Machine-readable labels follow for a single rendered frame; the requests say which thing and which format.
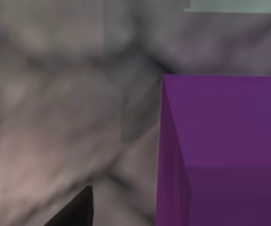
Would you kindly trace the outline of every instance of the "purple surface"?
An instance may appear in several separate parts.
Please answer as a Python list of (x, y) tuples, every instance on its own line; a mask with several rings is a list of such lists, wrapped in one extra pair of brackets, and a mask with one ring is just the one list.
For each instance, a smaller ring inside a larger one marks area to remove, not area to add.
[(164, 77), (157, 226), (271, 225), (271, 78)]

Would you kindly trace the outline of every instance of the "light green rectangle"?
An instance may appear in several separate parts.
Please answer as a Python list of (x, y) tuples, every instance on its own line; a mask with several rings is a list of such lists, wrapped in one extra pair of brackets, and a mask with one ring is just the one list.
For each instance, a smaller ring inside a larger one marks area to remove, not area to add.
[(185, 12), (271, 13), (271, 0), (192, 0)]

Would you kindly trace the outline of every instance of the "blurry stone texture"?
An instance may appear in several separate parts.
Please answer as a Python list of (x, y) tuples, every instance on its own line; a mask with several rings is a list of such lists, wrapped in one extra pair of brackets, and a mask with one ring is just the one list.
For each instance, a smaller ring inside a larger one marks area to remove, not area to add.
[(164, 73), (271, 75), (271, 15), (181, 0), (0, 0), (0, 226), (86, 184), (95, 226), (154, 224)]

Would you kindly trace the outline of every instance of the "black triangular object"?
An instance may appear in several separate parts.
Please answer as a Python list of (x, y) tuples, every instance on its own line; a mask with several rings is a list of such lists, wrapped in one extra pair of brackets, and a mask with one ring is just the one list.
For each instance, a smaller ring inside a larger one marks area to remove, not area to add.
[(92, 186), (87, 186), (45, 226), (92, 226), (92, 223), (93, 191)]

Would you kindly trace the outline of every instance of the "box front face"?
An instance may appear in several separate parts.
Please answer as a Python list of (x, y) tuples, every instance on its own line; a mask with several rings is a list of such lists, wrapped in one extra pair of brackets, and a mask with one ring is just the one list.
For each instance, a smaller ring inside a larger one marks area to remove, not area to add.
[(164, 84), (191, 191), (187, 225), (271, 225), (271, 78)]

